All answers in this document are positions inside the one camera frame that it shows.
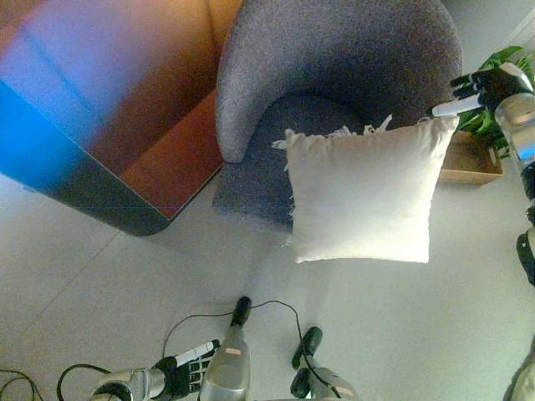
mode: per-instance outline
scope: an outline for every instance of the gray armchair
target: gray armchair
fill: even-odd
[[[359,132],[388,114],[390,129],[414,124],[460,74],[457,31],[438,0],[245,0],[217,79],[227,164],[214,207],[289,226],[286,155],[271,147],[286,128]]]

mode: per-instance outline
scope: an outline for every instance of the black cable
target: black cable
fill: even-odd
[[[96,370],[97,372],[101,372],[101,373],[109,373],[110,372],[109,370],[106,370],[104,368],[100,368],[100,367],[94,366],[94,365],[88,365],[87,363],[77,363],[75,365],[69,366],[68,368],[66,368],[61,373],[61,376],[59,376],[58,386],[56,387],[56,394],[58,395],[58,400],[59,401],[64,401],[64,396],[61,394],[61,384],[64,381],[65,375],[68,372],[70,372],[71,370],[79,369],[79,368]]]
[[[3,392],[8,387],[8,385],[13,383],[13,382],[16,382],[17,380],[26,380],[26,378],[23,378],[22,376],[20,376],[18,378],[12,378],[11,380],[8,380],[6,383],[4,383],[2,388],[0,388],[0,400],[2,400]],[[35,397],[35,391],[33,390],[33,385],[30,382],[28,382],[28,383],[30,385],[30,388],[32,389],[32,401],[33,401],[33,398]]]
[[[310,362],[308,361],[308,357],[307,357],[307,353],[305,352],[305,348],[304,348],[304,342],[303,342],[303,334],[301,333],[301,325],[299,324],[299,315],[298,315],[298,311],[295,310],[294,307],[292,307],[291,305],[288,305],[287,303],[284,303],[284,302],[280,302],[280,301],[277,301],[277,300],[272,300],[272,301],[266,301],[264,303],[261,303],[259,305],[255,305],[254,307],[250,307],[249,309],[255,309],[257,307],[263,307],[264,305],[268,305],[269,303],[278,303],[280,305],[283,305],[285,307],[288,307],[289,309],[291,309],[293,311],[293,313],[295,314],[295,321],[297,323],[297,326],[298,326],[298,334],[299,334],[299,342],[301,344],[301,350],[303,352],[303,356],[304,356],[304,360],[305,360],[305,363],[307,364],[308,366],[308,369],[310,369],[310,371],[312,372],[312,374],[316,377],[316,379],[321,383],[323,384],[324,386],[327,386],[329,388],[331,388],[331,390],[333,391],[333,393],[336,395],[337,398],[342,398],[340,397],[340,394],[338,393],[338,391],[336,390],[336,387],[333,386],[331,383],[327,382],[326,380],[323,380],[322,378],[319,377],[319,375],[316,373],[316,370],[312,367],[312,365],[310,364]],[[161,351],[161,357],[164,358],[165,355],[166,355],[166,346],[167,346],[167,343],[169,342],[169,338],[171,337],[171,334],[175,331],[175,329],[177,327],[179,327],[183,322],[185,322],[186,320],[188,320],[189,318],[191,317],[221,317],[221,316],[228,316],[228,315],[232,315],[233,312],[227,312],[227,313],[220,313],[220,314],[217,314],[217,315],[205,315],[205,314],[198,314],[198,315],[190,315],[188,317],[184,317],[182,320],[180,320],[175,326],[173,326],[171,328],[171,330],[167,333],[167,336],[166,336],[166,340],[164,341],[164,346],[163,346],[163,349]]]
[[[18,374],[19,376],[21,376],[21,378],[25,379],[28,383],[30,383],[30,387],[32,388],[32,401],[35,400],[35,394],[37,394],[37,396],[39,397],[41,401],[44,401],[43,397],[41,396],[41,393],[39,392],[39,389],[37,388],[37,385],[27,374],[23,372],[19,372],[18,370],[12,370],[12,369],[0,369],[0,372]]]
[[[217,315],[190,315],[190,316],[184,317],[175,326],[173,326],[171,328],[171,330],[167,333],[166,340],[164,341],[164,346],[161,349],[161,357],[162,357],[162,359],[166,357],[166,347],[167,347],[167,343],[169,342],[169,338],[171,337],[171,334],[175,331],[175,329],[177,327],[179,327],[186,320],[188,320],[188,319],[190,319],[192,317],[221,317],[221,316],[228,316],[228,315],[232,315],[232,314],[233,314],[233,312],[220,313],[220,314],[217,314]]]

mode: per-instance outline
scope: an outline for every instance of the sticker label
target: sticker label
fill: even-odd
[[[354,396],[353,392],[348,388],[337,387],[336,391],[338,391],[340,394],[350,395],[351,397]]]
[[[226,353],[230,353],[231,355],[242,355],[241,349],[235,349],[235,348],[225,348]]]

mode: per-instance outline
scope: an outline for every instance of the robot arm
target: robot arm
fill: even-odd
[[[163,358],[153,368],[107,373],[90,401],[172,401],[197,393],[218,347],[219,342],[213,340],[181,355]]]
[[[517,239],[517,253],[535,286],[535,93],[526,74],[512,63],[451,81],[457,99],[431,109],[433,117],[487,107],[500,126],[531,202],[532,227]]]

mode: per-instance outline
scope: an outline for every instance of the wooden planter box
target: wooden planter box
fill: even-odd
[[[503,176],[497,149],[470,132],[455,132],[438,181],[483,185]]]

